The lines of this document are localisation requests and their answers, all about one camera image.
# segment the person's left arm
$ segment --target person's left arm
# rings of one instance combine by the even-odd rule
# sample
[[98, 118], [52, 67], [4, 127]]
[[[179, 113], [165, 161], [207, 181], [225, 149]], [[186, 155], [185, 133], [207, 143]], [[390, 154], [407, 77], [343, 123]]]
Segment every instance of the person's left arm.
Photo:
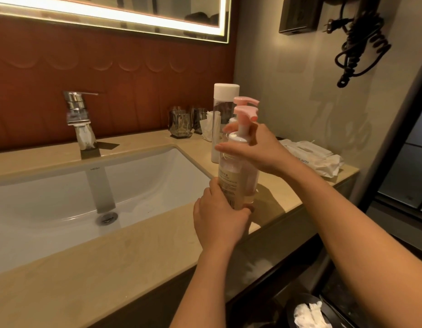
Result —
[[218, 178], [194, 204], [194, 228], [203, 251], [170, 328], [224, 328], [225, 276], [229, 259], [243, 236], [250, 210], [232, 209]]

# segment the sink basin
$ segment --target sink basin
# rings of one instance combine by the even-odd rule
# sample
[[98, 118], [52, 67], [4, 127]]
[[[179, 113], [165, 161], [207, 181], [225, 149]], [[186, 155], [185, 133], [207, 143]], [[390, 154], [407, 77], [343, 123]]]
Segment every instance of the sink basin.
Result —
[[[0, 183], [0, 273], [193, 202], [208, 183], [176, 148]], [[103, 223], [108, 212], [118, 218]]]

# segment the person's left hand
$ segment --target person's left hand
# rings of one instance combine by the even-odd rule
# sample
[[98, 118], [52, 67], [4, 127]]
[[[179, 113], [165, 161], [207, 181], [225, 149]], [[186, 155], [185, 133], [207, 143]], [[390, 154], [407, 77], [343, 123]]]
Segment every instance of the person's left hand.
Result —
[[243, 236], [251, 214], [250, 209], [236, 211], [231, 208], [220, 189], [219, 179], [211, 179], [210, 187], [194, 204], [194, 228], [203, 250], [229, 249]]

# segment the illuminated mirror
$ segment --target illuminated mirror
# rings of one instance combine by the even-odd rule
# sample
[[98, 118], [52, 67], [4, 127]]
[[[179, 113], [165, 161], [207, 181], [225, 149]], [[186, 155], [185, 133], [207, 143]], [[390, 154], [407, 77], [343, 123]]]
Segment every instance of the illuminated mirror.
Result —
[[231, 0], [0, 0], [0, 15], [227, 43], [230, 7]]

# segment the countertop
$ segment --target countertop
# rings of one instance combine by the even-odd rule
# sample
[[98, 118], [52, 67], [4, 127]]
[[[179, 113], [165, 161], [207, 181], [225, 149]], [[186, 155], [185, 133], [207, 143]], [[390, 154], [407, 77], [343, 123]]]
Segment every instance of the countertop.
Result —
[[[118, 144], [82, 160], [77, 143], [0, 153], [0, 182], [72, 165], [174, 146], [217, 176], [211, 143], [167, 130], [101, 139]], [[343, 165], [336, 186], [358, 169]], [[260, 173], [250, 233], [302, 203], [282, 179]], [[85, 328], [193, 267], [201, 252], [193, 203], [0, 274], [0, 327]]]

